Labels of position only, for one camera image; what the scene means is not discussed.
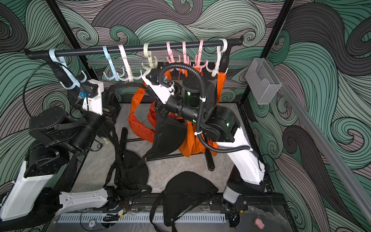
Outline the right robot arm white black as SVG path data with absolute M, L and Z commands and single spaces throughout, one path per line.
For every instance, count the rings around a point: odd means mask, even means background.
M 196 78 L 186 79 L 182 86 L 173 81 L 152 85 L 151 89 L 160 100 L 159 112 L 171 112 L 186 122 L 186 132 L 182 132 L 177 142 L 179 151 L 189 156 L 205 153 L 207 150 L 229 155 L 237 168 L 237 177 L 231 178 L 223 197 L 234 204 L 249 190 L 263 192 L 265 166 L 258 154 L 249 145 L 235 113 L 217 103 L 215 85 L 205 81 L 205 98 L 201 98 L 201 88 Z

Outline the pink small object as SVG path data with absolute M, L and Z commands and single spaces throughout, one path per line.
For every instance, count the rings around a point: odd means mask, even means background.
M 256 219 L 255 219 L 254 224 L 255 224 L 259 229 L 261 229 L 261 230 L 263 230 L 264 227 L 265 227 L 265 224 L 264 224 L 264 223 L 262 222 L 262 220 L 259 219 L 259 218 L 256 218 Z

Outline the white hook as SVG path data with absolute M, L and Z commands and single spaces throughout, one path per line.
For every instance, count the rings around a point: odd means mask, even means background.
M 223 42 L 222 46 L 216 47 L 217 59 L 214 66 L 214 69 L 211 70 L 208 67 L 208 61 L 206 61 L 206 70 L 211 73 L 211 77 L 215 77 L 219 73 L 219 67 L 221 63 L 222 53 L 227 51 L 228 48 L 228 41 L 227 39 L 220 39 Z
M 144 73 L 142 73 L 142 71 L 141 71 L 141 75 L 140 76 L 137 76 L 137 77 L 133 76 L 131 67 L 130 67 L 130 65 L 128 63 L 127 54 L 126 54 L 126 51 L 124 49 L 124 46 L 121 45 L 121 44 L 119 44 L 118 45 L 118 48 L 119 48 L 120 55 L 121 55 L 121 58 L 123 60 L 123 63 L 124 63 L 125 69 L 126 69 L 126 73 L 128 75 L 126 78 L 121 78 L 119 76 L 119 74 L 117 73 L 117 76 L 118 76 L 118 79 L 119 80 L 133 82 L 134 80 L 142 79 L 143 77 L 145 77 L 146 75 L 148 75 L 151 72 L 151 70 L 149 69 L 149 70 L 145 71 Z

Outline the clear mesh wall bin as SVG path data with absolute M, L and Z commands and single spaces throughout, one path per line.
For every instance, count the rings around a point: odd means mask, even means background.
M 275 66 L 266 59 L 254 59 L 245 79 L 259 105 L 269 104 L 282 87 Z

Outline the pale green hook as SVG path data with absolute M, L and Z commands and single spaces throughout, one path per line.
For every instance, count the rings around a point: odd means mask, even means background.
M 143 47 L 143 53 L 144 53 L 145 58 L 147 58 L 147 60 L 148 60 L 148 66 L 145 66 L 144 63 L 142 63 L 142 67 L 146 71 L 151 70 L 151 69 L 156 69 L 157 66 L 158 66 L 157 58 L 154 57 L 155 61 L 153 61 L 152 53 L 151 53 L 151 51 L 148 50 L 148 48 L 149 48 L 149 44 L 145 43 L 144 47 Z

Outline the black clothes rack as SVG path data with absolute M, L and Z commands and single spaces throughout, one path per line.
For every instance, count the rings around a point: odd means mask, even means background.
M 111 52 L 114 53 L 120 53 L 119 48 L 113 48 L 113 47 L 107 47 L 109 54 Z M 139 46 L 124 46 L 124 49 L 126 52 L 133 52 L 133 51 L 139 51 L 140 47 Z M 26 56 L 31 59 L 31 60 L 43 60 L 45 65 L 50 66 L 52 69 L 54 75 L 59 81 L 65 82 L 65 81 L 70 81 L 67 76 L 62 76 L 62 70 L 58 68 L 55 64 L 52 63 L 49 55 L 48 55 L 49 50 L 41 50 L 41 51 L 30 51 L 26 50 Z M 94 55 L 94 54 L 104 54 L 103 49 L 98 49 L 98 48 L 89 48 L 89 49 L 72 49 L 72 50 L 56 50 L 56 56 L 57 57 L 65 57 L 65 56 L 80 56 L 80 55 Z M 167 80 L 165 78 L 165 73 L 172 70 L 172 69 L 180 69 L 180 70 L 185 70 L 187 74 L 190 76 L 190 78 L 196 78 L 197 81 L 199 82 L 200 88 L 201 88 L 201 98 L 205 98 L 205 80 L 203 79 L 203 76 L 201 73 L 196 70 L 193 66 L 187 65 L 184 63 L 170 63 L 165 66 L 163 66 L 160 71 L 158 72 L 157 80 L 159 84 L 164 84 L 166 87 L 169 86 L 169 83 L 171 82 L 170 80 Z M 80 91 L 79 97 L 82 99 L 83 94 L 85 94 L 84 91 Z

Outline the light blue hook inner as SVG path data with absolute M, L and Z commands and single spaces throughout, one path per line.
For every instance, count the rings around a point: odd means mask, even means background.
M 105 76 L 105 78 L 108 79 L 108 80 L 115 80 L 115 81 L 119 81 L 119 80 L 121 80 L 121 81 L 128 81 L 128 77 L 125 78 L 125 70 L 124 70 L 124 68 L 122 68 L 122 74 L 120 74 L 120 73 L 118 73 L 116 71 L 116 69 L 114 67 L 114 64 L 113 64 L 113 61 L 111 59 L 111 56 L 110 56 L 110 54 L 108 52 L 107 47 L 106 46 L 103 46 L 102 49 L 103 49 L 105 58 L 108 60 L 109 66 L 110 66 L 111 71 L 112 71 L 112 74 L 113 74 L 111 77 L 109 77 L 105 73 L 103 73 L 103 75 Z

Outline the white hook right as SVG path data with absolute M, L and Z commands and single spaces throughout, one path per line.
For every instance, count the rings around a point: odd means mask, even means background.
M 214 69 L 211 70 L 208 67 L 208 61 L 206 61 L 206 70 L 211 73 L 211 77 L 215 77 L 219 73 L 219 67 L 221 63 L 222 53 L 227 51 L 228 48 L 228 41 L 227 39 L 220 39 L 223 42 L 222 46 L 216 47 L 217 59 L 214 66 Z

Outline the pink hook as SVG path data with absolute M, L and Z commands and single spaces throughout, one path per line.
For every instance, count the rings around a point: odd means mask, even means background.
M 176 61 L 176 60 L 174 59 L 174 54 L 173 54 L 173 51 L 172 51 L 172 49 L 171 49 L 170 42 L 167 42 L 167 43 L 166 43 L 166 48 L 167 48 L 167 52 L 168 52 L 168 57 L 167 57 L 167 61 L 168 61 L 168 63 L 169 63 L 169 64 L 170 64 L 170 63 L 176 63 L 176 62 L 180 63 L 180 61 L 181 61 L 181 57 L 180 57 L 180 56 L 178 56 L 178 61 Z
M 189 65 L 190 60 L 186 53 L 186 42 L 185 41 L 182 42 L 182 52 L 183 52 L 183 63 Z
M 196 70 L 198 70 L 199 72 L 201 72 L 202 69 L 205 68 L 208 65 L 208 61 L 206 61 L 204 65 L 201 65 L 201 58 L 202 58 L 202 52 L 203 52 L 203 43 L 204 43 L 204 40 L 200 40 L 198 54 L 195 57 L 195 62 L 194 62 L 194 65 L 193 65 L 193 67 Z

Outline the orange tote bag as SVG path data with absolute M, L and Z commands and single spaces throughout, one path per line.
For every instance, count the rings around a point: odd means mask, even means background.
M 194 135 L 196 126 L 194 126 L 190 121 L 187 121 L 186 129 L 186 138 L 179 147 L 181 154 L 185 157 L 190 157 L 191 155 L 205 153 L 206 147 L 200 142 L 199 138 Z

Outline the white hook left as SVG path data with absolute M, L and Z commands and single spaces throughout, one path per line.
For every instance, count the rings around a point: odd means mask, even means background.
M 120 55 L 121 55 L 121 58 L 123 60 L 123 63 L 124 63 L 125 69 L 126 69 L 126 73 L 128 75 L 126 78 L 121 78 L 119 76 L 119 74 L 117 73 L 117 76 L 118 76 L 118 79 L 119 80 L 133 82 L 134 80 L 142 79 L 143 77 L 145 77 L 146 75 L 148 75 L 151 72 L 151 70 L 149 69 L 149 70 L 145 71 L 144 73 L 142 73 L 142 71 L 141 71 L 141 75 L 140 76 L 137 76 L 137 77 L 133 76 L 131 67 L 130 67 L 130 65 L 128 63 L 127 54 L 126 54 L 126 51 L 124 49 L 124 46 L 121 45 L 121 44 L 119 44 L 118 45 L 118 48 L 119 48 Z

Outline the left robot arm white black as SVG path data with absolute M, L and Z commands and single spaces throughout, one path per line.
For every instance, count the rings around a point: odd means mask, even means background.
M 115 207 L 116 193 L 108 186 L 88 192 L 65 192 L 47 183 L 70 154 L 86 155 L 106 121 L 103 95 L 84 100 L 87 113 L 79 120 L 60 107 L 52 107 L 30 119 L 31 143 L 18 176 L 1 203 L 1 231 L 32 228 L 63 213 L 88 208 Z

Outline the black sling bag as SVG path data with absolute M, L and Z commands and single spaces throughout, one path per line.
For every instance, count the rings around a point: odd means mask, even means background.
M 114 91 L 124 87 L 144 89 L 145 93 L 154 99 L 154 102 L 160 101 L 149 86 L 136 82 L 112 85 L 107 91 Z M 151 149 L 143 156 L 143 159 L 146 161 L 165 159 L 181 146 L 186 138 L 186 134 L 186 127 L 173 115 L 168 114 L 166 118 L 157 116 L 155 139 Z

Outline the orange fanny pack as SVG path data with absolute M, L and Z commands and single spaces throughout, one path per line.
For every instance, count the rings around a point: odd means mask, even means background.
M 221 95 L 226 80 L 226 72 L 219 72 L 216 77 L 208 76 L 206 78 L 206 103 L 215 105 L 221 102 Z

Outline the red orange black backpack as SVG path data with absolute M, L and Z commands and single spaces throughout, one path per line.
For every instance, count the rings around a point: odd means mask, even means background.
M 141 88 L 134 94 L 131 100 L 128 123 L 136 136 L 153 143 L 157 122 L 157 114 L 154 109 L 156 102 L 152 102 L 151 105 L 141 104 L 144 96 L 145 90 Z

